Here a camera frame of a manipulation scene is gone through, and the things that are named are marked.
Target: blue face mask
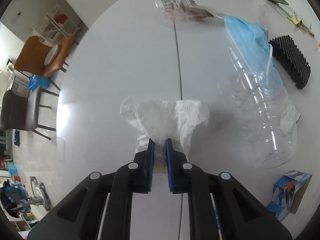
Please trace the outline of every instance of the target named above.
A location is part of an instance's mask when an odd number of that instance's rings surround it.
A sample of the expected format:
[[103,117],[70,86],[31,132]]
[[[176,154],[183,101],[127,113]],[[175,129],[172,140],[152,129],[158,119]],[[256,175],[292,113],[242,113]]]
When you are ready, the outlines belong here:
[[267,31],[259,24],[245,22],[234,16],[225,16],[224,23],[249,69],[257,75],[265,95],[276,97],[283,83],[272,59]]

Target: tissue paper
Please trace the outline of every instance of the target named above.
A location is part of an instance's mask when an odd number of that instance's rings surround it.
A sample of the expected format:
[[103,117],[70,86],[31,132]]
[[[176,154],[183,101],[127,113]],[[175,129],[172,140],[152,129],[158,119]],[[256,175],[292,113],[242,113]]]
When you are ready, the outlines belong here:
[[200,101],[145,101],[126,99],[120,107],[123,119],[143,133],[138,140],[136,153],[148,147],[149,138],[155,144],[155,159],[165,162],[164,143],[172,139],[173,148],[183,152],[187,159],[194,128],[208,124],[210,111]]

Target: tiled floor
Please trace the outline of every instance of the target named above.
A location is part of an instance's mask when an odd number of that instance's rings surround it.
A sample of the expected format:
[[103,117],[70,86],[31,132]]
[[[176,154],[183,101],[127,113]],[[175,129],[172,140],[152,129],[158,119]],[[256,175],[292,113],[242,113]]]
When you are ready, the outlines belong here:
[[[76,35],[76,41],[80,42],[87,27],[81,22],[79,27],[81,31]],[[72,45],[71,51],[66,63],[70,62],[76,44]],[[58,71],[52,77],[52,80],[60,87],[65,73]],[[50,84],[48,90],[59,93],[59,91]],[[51,106],[52,109],[39,109],[39,124],[45,126],[56,127],[56,114],[58,97],[42,93],[40,104]],[[46,187],[47,193],[53,205],[56,205],[64,196],[65,193],[61,191],[60,186],[61,177],[58,172],[58,159],[56,157],[56,134],[53,131],[37,128],[37,130],[44,135],[51,137],[47,140],[40,135],[33,132],[20,131],[20,147],[13,145],[13,159],[14,164],[18,169],[18,174],[21,177],[21,182],[26,184],[29,194],[32,194],[29,176],[35,176],[37,180],[42,181]]]

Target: blue cardboard box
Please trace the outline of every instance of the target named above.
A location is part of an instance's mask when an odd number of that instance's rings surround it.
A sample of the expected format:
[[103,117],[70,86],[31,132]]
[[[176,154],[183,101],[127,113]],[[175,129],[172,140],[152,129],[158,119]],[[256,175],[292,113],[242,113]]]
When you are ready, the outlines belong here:
[[267,209],[282,222],[286,216],[295,214],[302,197],[311,180],[311,174],[301,171],[291,171],[284,174],[273,187],[272,200]]

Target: clear plastic bottle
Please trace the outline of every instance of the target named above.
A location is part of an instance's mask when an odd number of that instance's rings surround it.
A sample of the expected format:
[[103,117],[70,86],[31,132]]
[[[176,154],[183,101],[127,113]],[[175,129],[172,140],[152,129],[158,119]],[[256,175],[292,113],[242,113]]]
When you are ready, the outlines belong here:
[[274,168],[286,163],[296,152],[297,126],[280,125],[287,107],[292,106],[283,86],[273,99],[265,95],[253,73],[236,48],[229,48],[234,74],[231,90],[247,141],[249,160],[256,168]]

